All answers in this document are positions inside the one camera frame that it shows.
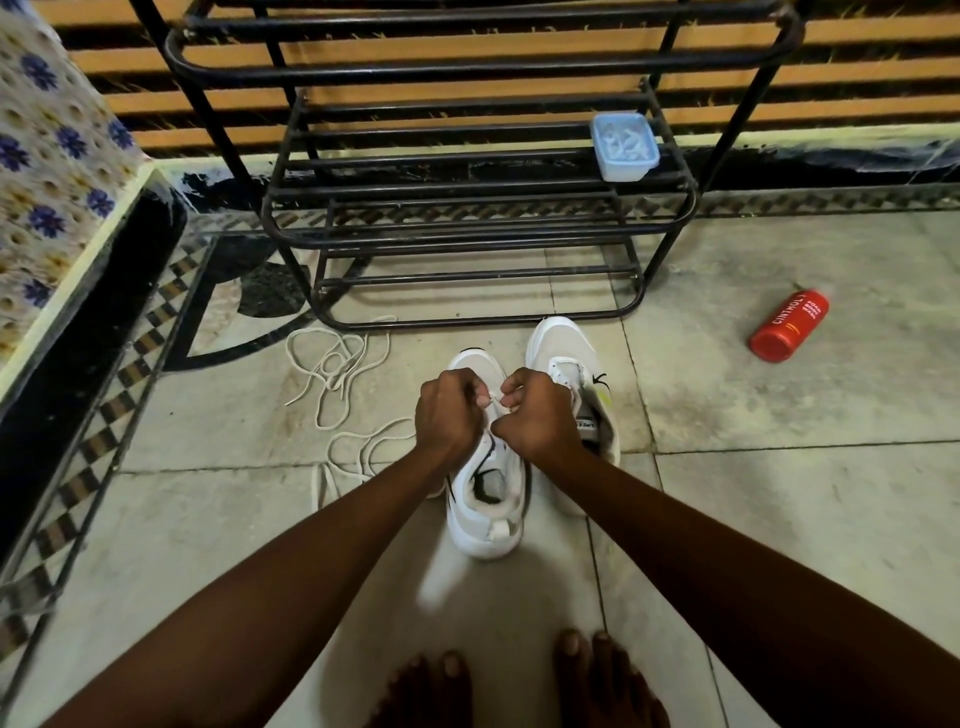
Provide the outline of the person's right forearm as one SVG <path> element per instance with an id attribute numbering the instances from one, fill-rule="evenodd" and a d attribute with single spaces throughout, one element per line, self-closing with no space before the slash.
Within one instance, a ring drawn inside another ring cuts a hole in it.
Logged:
<path id="1" fill-rule="evenodd" d="M 780 728 L 960 728 L 960 659 L 579 444 L 535 459 Z"/>

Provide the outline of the person's left hand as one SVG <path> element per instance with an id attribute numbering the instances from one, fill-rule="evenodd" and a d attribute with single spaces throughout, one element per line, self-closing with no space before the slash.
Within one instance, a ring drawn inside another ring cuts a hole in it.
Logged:
<path id="1" fill-rule="evenodd" d="M 450 408 L 438 401 L 436 378 L 423 383 L 414 412 L 414 452 L 441 473 L 457 472 L 473 456 L 487 427 L 485 410 Z"/>

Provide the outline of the blue plastic container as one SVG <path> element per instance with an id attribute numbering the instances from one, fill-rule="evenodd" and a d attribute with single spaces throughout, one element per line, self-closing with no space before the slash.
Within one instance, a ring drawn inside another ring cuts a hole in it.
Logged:
<path id="1" fill-rule="evenodd" d="M 609 184 L 642 180 L 661 162 L 653 127 L 638 112 L 601 112 L 590 122 L 594 154 Z"/>

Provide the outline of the floral patterned mattress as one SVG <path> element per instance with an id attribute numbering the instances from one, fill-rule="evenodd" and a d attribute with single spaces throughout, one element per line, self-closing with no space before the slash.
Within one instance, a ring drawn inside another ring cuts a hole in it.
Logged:
<path id="1" fill-rule="evenodd" d="M 29 0 L 0 0 L 0 380 L 23 367 L 146 154 Z"/>

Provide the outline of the person's right foot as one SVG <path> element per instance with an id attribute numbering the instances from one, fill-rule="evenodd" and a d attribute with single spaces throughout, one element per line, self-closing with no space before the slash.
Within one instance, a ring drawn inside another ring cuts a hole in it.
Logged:
<path id="1" fill-rule="evenodd" d="M 608 632 L 562 630 L 553 665 L 560 728 L 670 728 L 664 704 Z"/>

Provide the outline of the person's left forearm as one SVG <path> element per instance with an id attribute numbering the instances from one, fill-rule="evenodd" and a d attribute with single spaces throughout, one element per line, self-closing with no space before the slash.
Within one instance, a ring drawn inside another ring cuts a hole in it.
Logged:
<path id="1" fill-rule="evenodd" d="M 40 728 L 265 728 L 451 469 L 417 444 L 198 591 Z"/>

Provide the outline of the person's left foot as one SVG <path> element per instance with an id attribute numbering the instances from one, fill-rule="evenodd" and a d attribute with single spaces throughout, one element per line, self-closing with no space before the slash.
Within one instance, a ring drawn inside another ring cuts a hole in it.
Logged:
<path id="1" fill-rule="evenodd" d="M 390 675 L 364 728 L 474 728 L 474 689 L 463 655 L 417 655 Z"/>

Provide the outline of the person's foot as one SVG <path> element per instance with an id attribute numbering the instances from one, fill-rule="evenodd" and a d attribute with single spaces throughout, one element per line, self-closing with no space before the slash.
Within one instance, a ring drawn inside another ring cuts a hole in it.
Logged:
<path id="1" fill-rule="evenodd" d="M 560 728 L 670 728 L 664 704 L 608 632 L 562 630 L 553 665 Z"/>
<path id="2" fill-rule="evenodd" d="M 474 689 L 463 655 L 417 655 L 390 675 L 364 728 L 474 728 Z"/>

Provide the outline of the red bottle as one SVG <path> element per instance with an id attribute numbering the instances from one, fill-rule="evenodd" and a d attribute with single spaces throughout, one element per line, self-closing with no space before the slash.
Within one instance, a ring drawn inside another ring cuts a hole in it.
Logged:
<path id="1" fill-rule="evenodd" d="M 831 297 L 832 293 L 822 288 L 806 288 L 794 293 L 750 335 L 749 350 L 768 363 L 785 362 L 827 316 Z"/>

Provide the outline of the person's right hand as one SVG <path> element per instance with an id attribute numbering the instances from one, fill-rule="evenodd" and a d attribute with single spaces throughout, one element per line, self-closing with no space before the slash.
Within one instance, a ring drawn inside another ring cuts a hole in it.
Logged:
<path id="1" fill-rule="evenodd" d="M 534 411 L 507 409 L 493 421 L 490 431 L 545 473 L 570 466 L 587 455 L 575 426 L 570 390 L 559 383 L 552 406 Z"/>

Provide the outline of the black metal shoe rack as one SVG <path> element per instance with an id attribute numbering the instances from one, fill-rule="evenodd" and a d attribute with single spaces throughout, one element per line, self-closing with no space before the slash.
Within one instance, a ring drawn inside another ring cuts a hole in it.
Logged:
<path id="1" fill-rule="evenodd" d="M 357 288 L 608 277 L 632 313 L 814 0 L 128 0 L 241 200 L 339 332 L 535 313 L 339 321 Z M 608 183 L 591 122 L 639 113 L 660 162 Z"/>

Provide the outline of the white sneaker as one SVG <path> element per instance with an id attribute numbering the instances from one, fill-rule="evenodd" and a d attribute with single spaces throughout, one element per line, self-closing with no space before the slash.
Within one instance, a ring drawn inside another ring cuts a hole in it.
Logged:
<path id="1" fill-rule="evenodd" d="M 618 467 L 620 434 L 607 369 L 581 327 L 560 316 L 541 321 L 528 342 L 525 366 L 546 372 L 570 391 L 582 446 Z"/>
<path id="2" fill-rule="evenodd" d="M 449 369 L 470 368 L 486 383 L 491 402 L 486 428 L 474 454 L 446 480 L 446 524 L 454 544 L 478 560 L 502 558 L 522 540 L 531 497 L 531 468 L 490 426 L 507 413 L 501 406 L 506 374 L 485 349 L 467 348 Z"/>

